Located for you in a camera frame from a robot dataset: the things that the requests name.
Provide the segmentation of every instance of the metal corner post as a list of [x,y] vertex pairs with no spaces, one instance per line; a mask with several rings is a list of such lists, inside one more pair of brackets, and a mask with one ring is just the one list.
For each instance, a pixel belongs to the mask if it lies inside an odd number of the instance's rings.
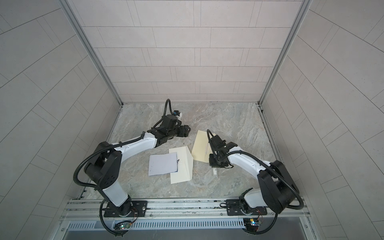
[[273,67],[271,76],[269,77],[269,80],[266,83],[265,89],[264,89],[263,94],[260,98],[260,101],[259,101],[260,106],[262,106],[264,101],[265,101],[266,95],[267,95],[269,89],[271,88],[273,81],[275,80],[275,78],[277,76],[277,73],[278,73],[278,71],[279,71],[279,69],[283,63],[285,56],[288,53],[289,48],[292,45],[292,42],[293,42],[293,40],[294,40],[294,38],[295,38],[299,28],[300,28],[300,25],[301,25],[305,15],[306,15],[308,9],[309,9],[311,2],[312,2],[312,0],[303,0],[301,3],[301,6],[299,8],[299,11],[297,12],[296,18],[293,21],[291,30],[288,33],[288,36],[284,42],[283,48],[281,49],[280,55],[279,55],[275,65]]
[[105,72],[105,69],[103,65],[101,64],[101,61],[97,57],[95,51],[93,50],[93,47],[91,43],[89,42],[88,38],[86,37],[83,28],[80,26],[79,22],[77,21],[71,7],[69,6],[67,0],[57,0],[60,7],[62,8],[65,16],[67,17],[68,21],[70,22],[72,28],[74,29],[75,33],[77,34],[78,38],[80,39],[80,42],[83,44],[85,50],[87,51],[89,57],[91,58],[93,64],[95,65],[97,71],[100,73],[101,77],[106,82],[108,88],[112,91],[113,95],[115,96],[116,100],[118,101],[119,105],[122,106],[123,102],[121,101],[121,98],[119,94],[117,93],[116,89],[114,88],[111,80],[109,79],[107,73]]

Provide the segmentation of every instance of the gray stone surface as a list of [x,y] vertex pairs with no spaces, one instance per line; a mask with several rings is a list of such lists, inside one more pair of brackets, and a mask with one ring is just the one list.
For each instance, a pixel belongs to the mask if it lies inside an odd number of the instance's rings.
[[[109,142],[139,136],[161,118],[163,110],[164,104],[124,105]],[[214,177],[209,164],[199,161],[194,161],[192,180],[188,182],[171,184],[170,174],[148,176],[149,155],[166,154],[169,148],[185,145],[192,151],[197,130],[210,129],[260,159],[275,160],[254,103],[175,103],[172,110],[183,113],[182,124],[191,128],[189,137],[175,137],[122,163],[118,180],[132,198],[238,196],[250,187],[259,187],[258,181],[238,166],[218,169],[218,177]],[[86,199],[99,198],[99,193],[88,188]]]

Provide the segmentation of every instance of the beige tile wall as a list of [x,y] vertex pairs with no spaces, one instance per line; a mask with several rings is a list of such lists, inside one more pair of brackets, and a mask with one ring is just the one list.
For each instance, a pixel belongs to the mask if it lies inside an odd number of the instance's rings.
[[1,1],[0,56],[0,239],[49,239],[119,104],[56,0]]
[[322,239],[384,239],[383,36],[383,1],[314,0],[263,104]]
[[258,101],[301,4],[69,3],[126,103]]

